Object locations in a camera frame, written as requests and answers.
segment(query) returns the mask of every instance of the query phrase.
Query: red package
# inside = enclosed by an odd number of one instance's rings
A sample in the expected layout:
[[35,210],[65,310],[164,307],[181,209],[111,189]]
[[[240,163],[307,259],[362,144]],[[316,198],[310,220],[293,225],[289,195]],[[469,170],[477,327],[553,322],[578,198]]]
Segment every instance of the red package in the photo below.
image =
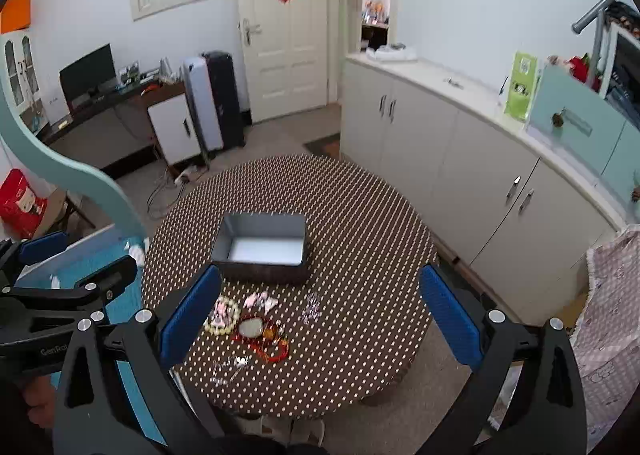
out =
[[47,199],[36,197],[26,177],[12,169],[0,187],[0,218],[23,239],[33,237],[47,209]]

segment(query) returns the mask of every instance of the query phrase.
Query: metal pipe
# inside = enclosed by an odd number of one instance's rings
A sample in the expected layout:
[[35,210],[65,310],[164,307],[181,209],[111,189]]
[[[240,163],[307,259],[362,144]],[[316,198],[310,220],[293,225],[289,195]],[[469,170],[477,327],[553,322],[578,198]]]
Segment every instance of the metal pipe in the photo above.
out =
[[593,88],[596,72],[598,72],[598,61],[600,60],[600,49],[602,48],[602,36],[604,34],[604,9],[605,7],[601,8],[596,14],[596,37],[593,40],[593,51],[591,52],[591,62],[587,73],[587,86],[589,88]]
[[571,25],[571,29],[576,33],[580,34],[590,24],[593,20],[596,19],[598,15],[598,11],[606,9],[609,5],[611,5],[616,0],[600,0],[596,5],[591,7],[587,14],[582,16],[577,22]]

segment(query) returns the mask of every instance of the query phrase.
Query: computer monitor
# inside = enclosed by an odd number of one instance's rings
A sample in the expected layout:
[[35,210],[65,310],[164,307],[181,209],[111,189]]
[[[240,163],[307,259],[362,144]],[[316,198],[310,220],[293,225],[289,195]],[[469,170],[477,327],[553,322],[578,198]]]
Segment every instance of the computer monitor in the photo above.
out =
[[78,98],[98,95],[105,90],[105,83],[113,83],[116,70],[107,44],[60,70],[60,85],[70,108],[75,108]]

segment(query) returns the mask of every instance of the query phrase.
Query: gray storage box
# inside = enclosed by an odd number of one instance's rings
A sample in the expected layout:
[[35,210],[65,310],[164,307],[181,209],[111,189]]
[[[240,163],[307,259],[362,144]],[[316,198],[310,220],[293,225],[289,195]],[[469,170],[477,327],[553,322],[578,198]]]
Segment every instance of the gray storage box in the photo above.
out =
[[304,283],[309,276],[305,215],[228,213],[211,260],[230,281]]

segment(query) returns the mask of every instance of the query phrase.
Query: round table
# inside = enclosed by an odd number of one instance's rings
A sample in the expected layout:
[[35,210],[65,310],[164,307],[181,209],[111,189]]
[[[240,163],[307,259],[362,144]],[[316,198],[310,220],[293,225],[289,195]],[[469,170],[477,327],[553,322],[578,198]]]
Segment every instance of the round table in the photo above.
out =
[[[430,323],[418,270],[433,260],[429,229],[395,189],[359,166],[330,158],[274,156],[230,168],[181,199],[159,226],[146,257],[143,304],[154,308],[209,261],[222,216],[303,213],[310,240],[309,280],[266,286],[225,282],[240,307],[267,290],[279,304],[289,358],[264,364],[229,336],[200,331],[178,371],[210,401],[238,413],[313,418],[372,395],[404,375]],[[303,322],[306,297],[320,315]],[[228,385],[216,362],[250,358]]]

